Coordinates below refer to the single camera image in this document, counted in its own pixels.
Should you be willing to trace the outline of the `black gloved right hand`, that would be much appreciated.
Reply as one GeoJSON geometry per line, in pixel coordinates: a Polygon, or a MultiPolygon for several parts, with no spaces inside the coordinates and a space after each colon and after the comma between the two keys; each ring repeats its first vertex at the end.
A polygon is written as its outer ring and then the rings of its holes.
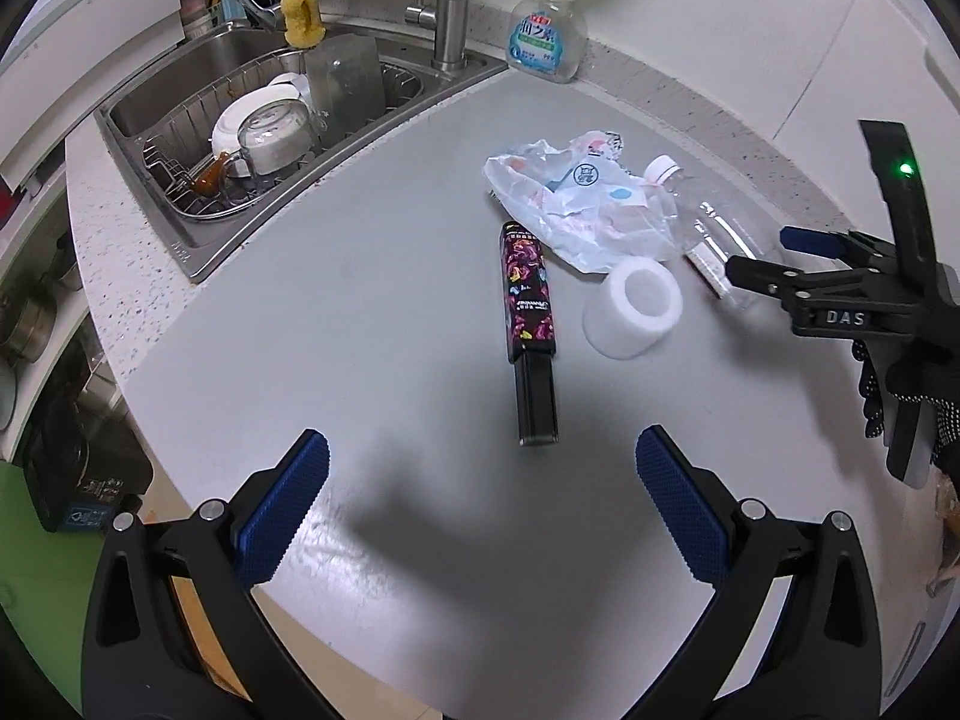
{"type": "Polygon", "coordinates": [[[887,470],[907,483],[919,434],[932,422],[929,461],[958,484],[958,348],[929,340],[907,344],[853,343],[861,362],[859,395],[864,400],[864,434],[882,437],[887,470]]]}

